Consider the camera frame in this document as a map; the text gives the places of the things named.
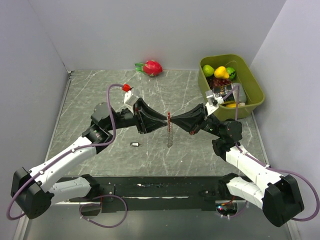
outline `purple cable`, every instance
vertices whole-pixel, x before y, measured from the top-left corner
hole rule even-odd
[[[128,207],[127,207],[127,204],[125,202],[125,200],[123,200],[121,197],[117,196],[117,195],[112,195],[112,194],[108,194],[108,195],[102,195],[102,196],[97,196],[97,197],[94,197],[94,199],[100,199],[100,198],[104,198],[104,197],[108,197],[108,198],[116,198],[116,199],[119,199],[121,200],[121,202],[123,203],[124,205],[124,208],[125,208],[125,212],[124,212],[124,216],[123,218],[121,219],[120,222],[118,222],[117,224],[115,225],[111,225],[111,226],[108,226],[108,225],[102,225],[100,223],[97,223],[96,221],[93,221],[89,218],[87,218],[86,216],[83,216],[82,213],[81,213],[81,210],[83,207],[88,207],[88,206],[100,206],[100,204],[95,204],[95,203],[88,203],[88,204],[85,204],[85,205],[82,205],[80,208],[79,208],[79,213],[80,213],[80,218],[84,219],[84,220],[87,220],[88,222],[94,224],[94,225],[97,225],[99,227],[102,227],[102,228],[106,228],[106,229],[112,229],[112,228],[115,228],[115,227],[118,227],[120,224],[122,224],[124,222],[124,220],[126,219],[127,217],[127,214],[128,214]]]
[[[106,103],[107,103],[107,107],[108,107],[108,110],[109,110],[109,115],[110,115],[110,120],[111,120],[111,125],[112,125],[112,131],[113,131],[113,136],[112,136],[112,139],[108,142],[105,142],[105,143],[97,143],[97,144],[89,144],[89,145],[83,145],[83,146],[78,146],[78,147],[75,147],[74,150],[77,151],[79,149],[83,149],[83,148],[88,148],[88,147],[102,147],[102,146],[108,146],[110,144],[112,144],[114,142],[114,140],[116,139],[116,123],[115,123],[115,119],[114,119],[114,116],[112,114],[112,108],[111,108],[111,105],[110,105],[110,89],[113,88],[113,87],[123,87],[122,84],[117,84],[117,83],[114,83],[114,84],[111,84],[107,90],[106,90]],[[59,162],[61,159],[63,159],[64,157],[66,157],[67,155],[71,154],[72,153],[72,149],[69,150],[69,151],[66,151],[65,153],[63,153],[62,155],[60,155],[59,157],[57,157],[54,161],[52,161],[51,163],[49,163],[48,165],[46,165],[42,171],[45,172],[48,168],[52,167],[54,164],[56,164],[57,162]],[[21,217],[23,217],[24,215],[26,215],[25,213],[22,213],[21,215],[19,216],[15,216],[15,217],[12,217],[10,215],[10,210],[14,204],[14,202],[16,201],[17,197],[21,194],[21,192],[32,182],[34,181],[37,177],[40,176],[40,171],[37,172],[33,177],[31,177],[28,181],[25,182],[25,184],[23,184],[19,190],[13,195],[10,203],[9,203],[9,206],[6,210],[6,218],[9,219],[9,220],[17,220]]]
[[[223,98],[227,98],[235,89],[236,87],[239,87],[240,86],[235,86],[234,88],[232,88],[232,90],[230,92],[228,92],[228,94]],[[237,96],[236,96],[236,106],[235,106],[235,120],[238,119],[238,104],[239,104],[239,91],[240,89],[238,90],[237,92]],[[242,153],[242,149],[238,146],[237,143],[235,143],[235,146],[236,148],[240,151],[240,153]],[[255,157],[249,155],[248,153],[245,154],[248,158],[252,159],[253,161],[255,161],[256,163],[260,164],[261,166],[265,167],[266,165],[264,163],[262,163],[261,161],[259,161],[258,159],[256,159]],[[306,221],[310,221],[311,219],[314,219],[318,213],[319,213],[319,210],[320,210],[320,199],[319,199],[319,195],[317,193],[317,190],[315,189],[315,187],[311,184],[311,182],[306,179],[304,176],[300,175],[299,173],[296,173],[294,171],[289,171],[289,170],[282,170],[282,169],[276,169],[276,168],[272,168],[272,167],[267,167],[267,169],[273,171],[273,172],[277,172],[277,173],[286,173],[286,174],[292,174],[292,175],[295,175],[297,176],[298,178],[302,179],[312,190],[313,194],[314,194],[314,197],[315,197],[315,201],[316,201],[316,206],[315,206],[315,210],[313,212],[312,215],[308,216],[308,217],[305,217],[305,218],[292,218],[292,220],[294,221],[298,221],[298,222],[306,222]]]

